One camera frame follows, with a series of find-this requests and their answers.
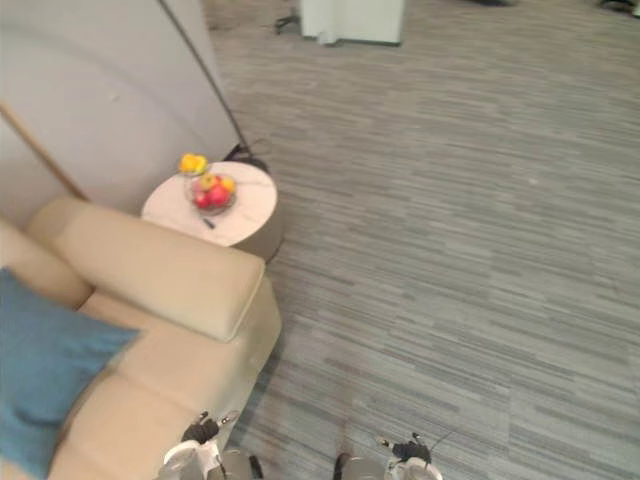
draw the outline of floor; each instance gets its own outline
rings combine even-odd
[[[453,432],[448,480],[640,479],[640,21],[413,0],[401,48],[324,48],[272,35],[285,3],[220,8],[288,219],[232,442],[268,479],[411,431]]]

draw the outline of white panel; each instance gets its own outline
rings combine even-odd
[[[401,41],[404,0],[339,2],[342,38],[373,42]]]
[[[171,2],[210,67],[198,0]],[[2,96],[94,201],[138,213],[185,151],[237,137],[156,1],[4,0]]]
[[[62,184],[0,118],[0,216],[23,227],[47,201],[66,194]]]
[[[301,0],[302,34],[369,42],[402,41],[405,0]]]

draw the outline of glass fruit bowl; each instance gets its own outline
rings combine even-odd
[[[200,214],[218,215],[227,210],[236,200],[236,182],[228,175],[204,173],[187,178],[185,192],[191,205]]]

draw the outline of round side table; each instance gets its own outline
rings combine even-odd
[[[236,200],[227,210],[203,217],[186,195],[185,183],[192,179],[174,175],[149,196],[142,218],[268,261],[280,246],[283,227],[273,180],[262,170],[240,162],[216,162],[209,171],[236,181]]]

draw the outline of sofa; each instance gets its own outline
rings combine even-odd
[[[50,480],[155,478],[200,412],[244,408],[280,332],[258,257],[72,198],[44,206],[24,232],[0,221],[0,267],[140,332],[76,399]],[[0,478],[30,477],[2,460]]]

